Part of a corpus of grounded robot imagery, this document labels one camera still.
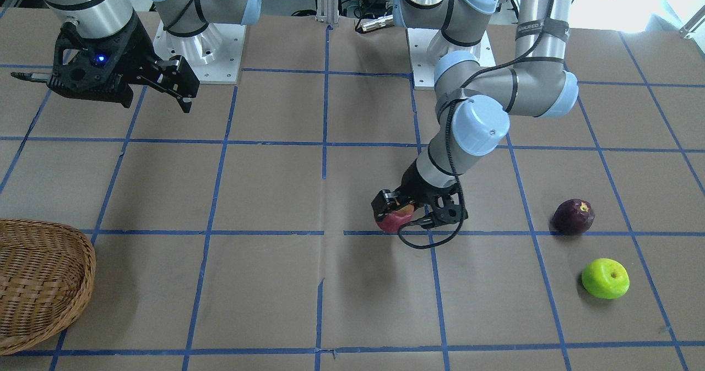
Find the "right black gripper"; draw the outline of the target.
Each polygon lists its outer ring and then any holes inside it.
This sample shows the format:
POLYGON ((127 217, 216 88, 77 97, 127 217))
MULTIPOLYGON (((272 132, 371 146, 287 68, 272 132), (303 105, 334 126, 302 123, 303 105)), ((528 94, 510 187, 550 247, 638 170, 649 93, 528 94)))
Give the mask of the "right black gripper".
POLYGON ((50 90, 70 99, 120 103, 129 108, 131 84, 170 95, 183 113, 190 113, 200 81, 186 57, 160 60, 136 13, 116 34, 100 39, 80 36, 70 20, 61 25, 47 81, 50 90))

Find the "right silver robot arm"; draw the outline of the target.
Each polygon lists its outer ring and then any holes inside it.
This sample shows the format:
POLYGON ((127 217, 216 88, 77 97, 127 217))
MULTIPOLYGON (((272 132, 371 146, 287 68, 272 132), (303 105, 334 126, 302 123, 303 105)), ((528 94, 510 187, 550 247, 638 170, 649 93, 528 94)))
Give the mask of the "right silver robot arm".
POLYGON ((152 0, 166 57, 160 57, 130 0, 44 0, 61 21, 50 73, 13 73, 68 99, 133 102, 132 85, 170 95, 191 110, 200 80, 194 67, 216 62, 226 47, 218 25, 254 25, 261 0, 152 0))

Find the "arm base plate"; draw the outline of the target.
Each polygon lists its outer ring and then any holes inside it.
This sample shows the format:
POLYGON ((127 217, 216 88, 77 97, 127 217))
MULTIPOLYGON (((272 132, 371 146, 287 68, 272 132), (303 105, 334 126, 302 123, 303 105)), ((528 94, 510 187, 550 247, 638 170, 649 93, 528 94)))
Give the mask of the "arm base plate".
POLYGON ((186 58, 202 84, 236 85, 247 30, 247 25, 211 23, 198 35, 176 37, 160 26, 153 45, 163 59, 186 58))
POLYGON ((481 67, 493 67, 496 63, 488 32, 483 34, 479 44, 471 47, 449 44, 435 29, 408 28, 406 32, 415 90, 433 89, 435 66, 450 52, 466 50, 473 53, 481 67))

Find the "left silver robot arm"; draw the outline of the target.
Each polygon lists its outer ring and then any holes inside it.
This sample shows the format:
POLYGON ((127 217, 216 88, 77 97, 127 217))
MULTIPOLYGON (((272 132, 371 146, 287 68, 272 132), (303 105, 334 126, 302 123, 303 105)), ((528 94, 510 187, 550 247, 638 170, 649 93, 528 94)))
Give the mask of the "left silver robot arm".
POLYGON ((395 190, 372 201, 385 232, 412 225, 413 213, 431 211, 415 224, 453 225, 465 208, 460 176, 506 137, 511 115, 562 117, 578 97, 578 81, 564 67, 571 0, 520 0, 514 59, 495 67, 479 62, 481 42, 498 0, 394 0, 397 26, 437 30, 430 56, 439 132, 410 165, 395 190))

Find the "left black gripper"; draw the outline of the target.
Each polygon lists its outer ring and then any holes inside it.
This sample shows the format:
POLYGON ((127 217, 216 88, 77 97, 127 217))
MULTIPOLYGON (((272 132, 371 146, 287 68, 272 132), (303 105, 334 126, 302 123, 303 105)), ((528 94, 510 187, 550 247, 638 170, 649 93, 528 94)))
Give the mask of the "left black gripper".
POLYGON ((452 197, 460 195, 460 185, 453 183, 440 188, 427 183, 416 167, 416 162, 403 173, 401 184, 395 190, 382 189, 372 199, 372 211, 375 221, 382 221, 395 211, 400 211, 410 204, 415 210, 430 206, 431 211, 421 218, 421 227, 428 229, 437 226, 461 223, 468 218, 465 203, 456 204, 452 197))

